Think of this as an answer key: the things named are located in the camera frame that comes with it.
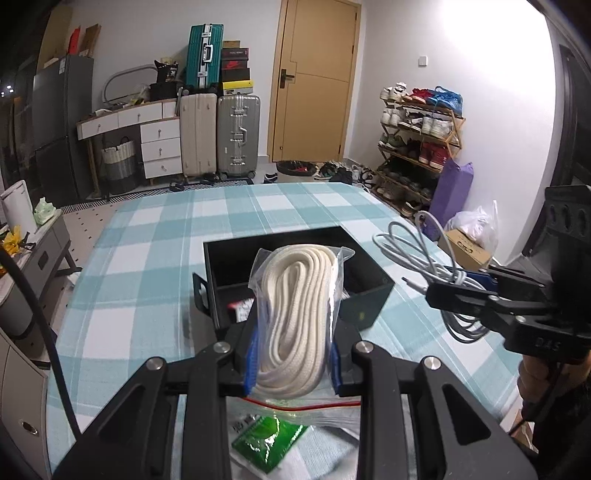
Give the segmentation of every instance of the purple bag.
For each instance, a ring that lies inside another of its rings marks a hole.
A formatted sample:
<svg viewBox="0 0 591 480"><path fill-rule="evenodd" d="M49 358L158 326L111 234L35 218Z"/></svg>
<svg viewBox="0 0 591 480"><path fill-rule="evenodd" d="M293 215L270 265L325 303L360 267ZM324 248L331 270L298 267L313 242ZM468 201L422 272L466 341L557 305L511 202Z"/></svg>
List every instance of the purple bag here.
<svg viewBox="0 0 591 480"><path fill-rule="evenodd" d="M429 212L442 226L445 226L464 207L473 178L474 168L472 162L462 167L453 160L445 162L437 189L433 194L431 208L429 208ZM425 221L423 233L434 242L439 240L441 236L439 229L428 219Z"/></svg>

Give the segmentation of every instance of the checkered tablecloth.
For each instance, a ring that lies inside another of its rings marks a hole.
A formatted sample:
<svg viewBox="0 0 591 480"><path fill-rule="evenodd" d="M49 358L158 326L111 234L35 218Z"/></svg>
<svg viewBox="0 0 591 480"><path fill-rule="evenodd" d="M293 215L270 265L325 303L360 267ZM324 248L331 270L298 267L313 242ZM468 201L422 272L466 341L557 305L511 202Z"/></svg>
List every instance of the checkered tablecloth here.
<svg viewBox="0 0 591 480"><path fill-rule="evenodd" d="M173 362L192 356L187 333L191 274L205 278L204 242L332 225L342 225L397 282L363 337L414 361L438 356L493 415L502 416L515 398L519 357L505 351L494 333L473 345L454 341L439 311L402 282L403 276L418 275L387 260L372 242L397 217L370 194L341 183L212 188L123 204L76 284L57 341L80 427L92 421L147 358L158 355ZM436 257L446 258L429 244ZM53 377L47 432L55 468L73 436ZM311 478L332 468L312 455L316 444L326 455L331 451L325 435L318 429L296 444ZM325 463L334 464L343 448L335 446L334 458L323 457Z"/></svg>

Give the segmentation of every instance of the floor mat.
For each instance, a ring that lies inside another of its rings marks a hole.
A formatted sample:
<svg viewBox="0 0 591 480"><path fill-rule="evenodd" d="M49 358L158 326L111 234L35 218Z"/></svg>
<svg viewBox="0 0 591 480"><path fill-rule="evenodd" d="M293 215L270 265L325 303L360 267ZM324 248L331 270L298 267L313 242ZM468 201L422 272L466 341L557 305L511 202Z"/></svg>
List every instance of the floor mat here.
<svg viewBox="0 0 591 480"><path fill-rule="evenodd" d="M217 187L235 187L237 185L252 185L251 179L238 179L238 180L225 180L217 181L216 183L195 183L185 185L185 190L203 190L212 189ZM86 210L88 208L100 207L107 205L108 203L119 203L126 200L137 200L143 197L151 197L153 195L163 195L165 193L175 193L170 190L169 187L163 187L159 189L144 190L143 192L125 193L123 195L116 195L109 198L109 200L94 200L84 203L76 203L75 205L68 205L61 207L63 213L78 212L80 210Z"/></svg>

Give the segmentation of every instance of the white cable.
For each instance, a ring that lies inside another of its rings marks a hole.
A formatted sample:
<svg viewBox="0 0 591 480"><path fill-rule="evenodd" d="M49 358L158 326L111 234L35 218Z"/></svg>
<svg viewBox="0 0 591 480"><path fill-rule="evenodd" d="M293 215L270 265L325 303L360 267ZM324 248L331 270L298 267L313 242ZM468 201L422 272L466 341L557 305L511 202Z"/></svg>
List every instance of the white cable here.
<svg viewBox="0 0 591 480"><path fill-rule="evenodd" d="M337 274L335 254L321 245L285 247L265 267L261 294L268 324L256 378L261 394L301 397L320 382Z"/></svg>
<svg viewBox="0 0 591 480"><path fill-rule="evenodd" d="M450 256L452 258L451 271L446 268L445 265L438 263L437 260L429 255L427 245L425 243L425 237L421 233L422 218L429 218L439 229L441 237L446 242L447 251L450 252ZM409 241L398 235L394 235L392 231L396 226L406 230L412 237L413 241ZM439 224L437 219L431 213L425 211L418 212L415 215L415 227L417 231L413 232L408 227L408 223L405 220L395 220L388 225L388 233L378 233L374 235L374 243L378 246L382 253L393 262L408 270L420 273L429 285L435 282L453 283L455 285L463 285L465 287L486 290L486 288L484 288L476 280L468 277L466 272L463 270L458 270L456 256L453 253L449 239L445 235L441 224ZM421 254L421 256L414 255L414 253L409 253L407 249L405 249L401 244L410 247L412 250L415 250ZM425 295L427 292L426 287L420 286L406 278L403 278L403 280L411 288L417 290L419 293ZM476 342L489 332L487 328L480 325L477 320L471 317L464 317L459 314L444 311L441 311L441 316L447 331L452 337L461 343Z"/></svg>

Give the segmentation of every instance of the green packet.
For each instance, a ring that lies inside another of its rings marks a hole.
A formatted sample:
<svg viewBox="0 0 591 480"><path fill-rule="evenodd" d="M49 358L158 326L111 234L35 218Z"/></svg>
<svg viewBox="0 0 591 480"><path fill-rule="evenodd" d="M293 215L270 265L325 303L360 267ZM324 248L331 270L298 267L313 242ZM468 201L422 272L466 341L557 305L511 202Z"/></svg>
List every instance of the green packet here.
<svg viewBox="0 0 591 480"><path fill-rule="evenodd" d="M261 417L232 442L232 447L264 473L273 470L308 427Z"/></svg>

